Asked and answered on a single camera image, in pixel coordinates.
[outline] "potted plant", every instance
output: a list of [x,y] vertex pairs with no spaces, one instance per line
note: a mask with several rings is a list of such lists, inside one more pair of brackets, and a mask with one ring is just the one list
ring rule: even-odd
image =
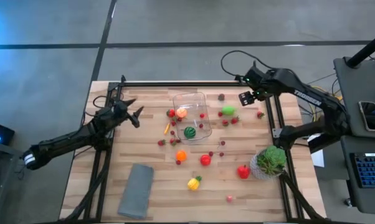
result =
[[283,149],[269,146],[250,161],[250,169],[258,179],[271,179],[279,176],[286,164],[286,155]]

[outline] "white flower pot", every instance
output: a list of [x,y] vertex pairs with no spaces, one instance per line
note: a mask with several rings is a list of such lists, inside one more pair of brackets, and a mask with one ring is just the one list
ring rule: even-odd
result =
[[252,175],[254,175],[254,177],[256,177],[258,179],[261,179],[261,180],[268,180],[268,179],[272,179],[274,177],[278,177],[280,174],[268,175],[264,171],[261,170],[261,167],[258,166],[257,156],[260,155],[262,152],[254,155],[253,158],[250,161],[250,171],[251,171]]

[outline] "green lime toy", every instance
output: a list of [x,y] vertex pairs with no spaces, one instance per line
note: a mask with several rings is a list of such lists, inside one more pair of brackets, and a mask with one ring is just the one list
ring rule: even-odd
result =
[[196,130],[192,127],[187,127],[183,131],[183,134],[186,136],[187,139],[192,139],[196,136]]
[[236,108],[233,106],[224,106],[222,108],[222,113],[226,115],[233,115],[235,113]]

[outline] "orange toy fruit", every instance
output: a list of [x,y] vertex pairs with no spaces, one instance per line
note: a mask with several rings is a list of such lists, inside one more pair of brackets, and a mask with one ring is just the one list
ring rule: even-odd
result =
[[184,118],[187,114],[188,111],[185,108],[179,108],[178,110],[176,110],[176,116],[178,116],[178,118]]
[[183,150],[179,150],[176,153],[176,159],[179,161],[185,161],[186,160],[186,152]]

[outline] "keyboard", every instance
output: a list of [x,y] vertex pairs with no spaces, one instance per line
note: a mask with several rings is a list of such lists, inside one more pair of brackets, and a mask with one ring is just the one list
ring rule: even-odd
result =
[[359,187],[375,189],[375,153],[354,153],[353,165]]

